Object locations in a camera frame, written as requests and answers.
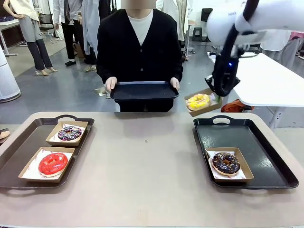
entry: table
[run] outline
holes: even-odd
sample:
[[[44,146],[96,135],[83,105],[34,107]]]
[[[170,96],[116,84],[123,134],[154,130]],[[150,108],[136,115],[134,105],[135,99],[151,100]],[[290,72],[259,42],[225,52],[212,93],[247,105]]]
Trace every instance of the table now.
[[[11,21],[6,21],[6,22],[0,22],[0,37],[1,37],[1,40],[2,40],[2,44],[4,46],[4,54],[6,56],[17,56],[18,54],[10,54],[9,53],[8,48],[6,46],[6,43],[5,43],[5,40],[4,40],[4,37],[3,37],[3,34],[2,34],[2,31],[6,30],[6,29],[9,29],[11,27],[18,26],[18,25],[19,25],[19,20],[18,19],[14,19],[14,20],[11,20]]]
[[[304,170],[254,114],[225,115],[253,120],[299,179],[298,188],[229,190],[213,185],[188,113],[37,113],[0,147],[0,154],[33,120],[62,114],[95,119],[69,180],[55,190],[0,190],[1,224],[227,228],[304,225]]]
[[[209,57],[215,63],[215,56]],[[304,107],[304,79],[262,53],[241,58],[237,77],[241,82],[234,91],[243,104],[277,107],[270,122],[271,129],[277,127],[287,107]]]
[[[194,20],[188,20],[188,31],[186,33],[186,39],[185,39],[186,40],[186,43],[185,43],[185,46],[186,46],[186,58],[188,57],[189,50],[194,51],[194,47],[189,47],[190,29],[191,29],[192,25],[196,25],[195,21]]]

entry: blue gray floor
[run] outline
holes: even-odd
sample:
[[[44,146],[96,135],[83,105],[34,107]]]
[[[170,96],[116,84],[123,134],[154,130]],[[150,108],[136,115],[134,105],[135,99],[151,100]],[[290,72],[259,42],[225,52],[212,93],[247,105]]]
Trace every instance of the blue gray floor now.
[[[206,52],[213,50],[210,46],[195,46],[197,53],[184,63],[184,74],[181,82],[180,97],[175,100],[171,112],[185,112],[184,96],[207,88],[204,78],[212,73],[213,64]],[[119,111],[118,105],[105,96],[99,97],[94,90],[102,87],[101,78],[95,73],[84,73],[85,65],[65,67],[67,59],[65,49],[51,57],[58,73],[50,76],[34,76],[34,68],[16,78],[22,96],[14,101],[0,104],[0,124],[20,124],[31,114],[41,111]],[[294,71],[304,75],[304,61],[296,58]],[[237,99],[232,92],[230,101]],[[272,114],[265,107],[257,107],[253,113],[258,114],[268,123]],[[304,108],[287,108],[279,127],[304,127]]]

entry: neck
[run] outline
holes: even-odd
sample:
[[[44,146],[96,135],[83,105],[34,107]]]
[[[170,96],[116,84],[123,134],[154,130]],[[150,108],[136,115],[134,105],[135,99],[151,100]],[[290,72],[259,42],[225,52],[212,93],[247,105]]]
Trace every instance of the neck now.
[[[151,13],[152,9],[126,9],[128,16],[134,19],[142,19]]]

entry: red icing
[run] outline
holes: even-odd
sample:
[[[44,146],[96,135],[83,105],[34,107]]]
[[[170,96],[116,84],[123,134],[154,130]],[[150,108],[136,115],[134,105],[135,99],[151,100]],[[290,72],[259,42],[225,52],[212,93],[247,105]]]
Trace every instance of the red icing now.
[[[52,175],[65,168],[68,159],[63,153],[52,153],[44,157],[39,164],[39,172]]]

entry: donut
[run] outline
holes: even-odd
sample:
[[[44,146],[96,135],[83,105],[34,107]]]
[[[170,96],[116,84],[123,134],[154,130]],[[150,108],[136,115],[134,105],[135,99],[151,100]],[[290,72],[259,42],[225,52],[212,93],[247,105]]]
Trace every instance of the donut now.
[[[52,153],[44,157],[39,163],[39,172],[46,177],[54,177],[62,173],[68,162],[63,153]]]
[[[58,132],[58,139],[61,141],[71,141],[79,138],[82,131],[78,127],[64,127]]]
[[[196,94],[186,102],[191,111],[197,111],[210,106],[210,96],[206,94]]]
[[[214,155],[212,166],[218,173],[225,176],[234,176],[241,168],[236,156],[225,152]]]

